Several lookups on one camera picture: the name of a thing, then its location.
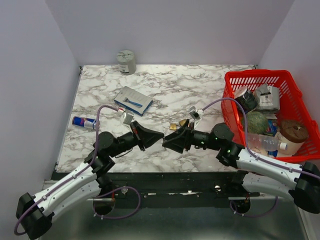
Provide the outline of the large brass padlock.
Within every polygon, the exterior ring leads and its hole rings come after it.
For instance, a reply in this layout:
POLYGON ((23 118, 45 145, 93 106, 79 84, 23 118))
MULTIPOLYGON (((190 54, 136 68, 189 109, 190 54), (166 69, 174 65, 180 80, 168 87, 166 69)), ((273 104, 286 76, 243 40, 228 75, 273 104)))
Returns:
POLYGON ((178 123, 179 123, 180 127, 183 127, 184 125, 189 126, 190 120, 188 118, 186 118, 186 119, 180 120, 178 123))

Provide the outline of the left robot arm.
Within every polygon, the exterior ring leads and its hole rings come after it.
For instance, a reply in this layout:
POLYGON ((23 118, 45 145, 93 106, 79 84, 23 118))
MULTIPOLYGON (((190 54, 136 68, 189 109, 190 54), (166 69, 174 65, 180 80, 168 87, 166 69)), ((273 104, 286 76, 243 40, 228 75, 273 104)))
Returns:
POLYGON ((36 240, 53 225, 54 218, 80 200, 107 197, 111 191, 107 172, 114 166, 113 158, 139 147, 141 151, 164 138, 164 133, 143 127, 137 121, 129 125, 130 131, 115 137, 108 131, 96 136, 94 150, 72 172, 41 192, 26 192, 18 199, 14 234, 27 235, 36 240))

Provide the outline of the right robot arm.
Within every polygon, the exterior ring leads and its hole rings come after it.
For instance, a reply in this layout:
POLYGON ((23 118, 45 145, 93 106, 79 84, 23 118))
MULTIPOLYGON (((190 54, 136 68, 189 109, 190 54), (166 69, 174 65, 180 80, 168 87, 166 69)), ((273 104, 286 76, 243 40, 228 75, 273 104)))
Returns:
POLYGON ((296 206, 313 214, 320 212, 320 170, 311 163, 294 164, 260 156, 233 142, 234 134, 225 123, 216 124, 211 132, 195 130, 186 123, 165 136, 163 147, 178 153, 191 146, 218 152, 216 158, 227 167, 247 171, 244 177, 230 183, 230 191, 241 196, 260 192, 293 200, 296 206))

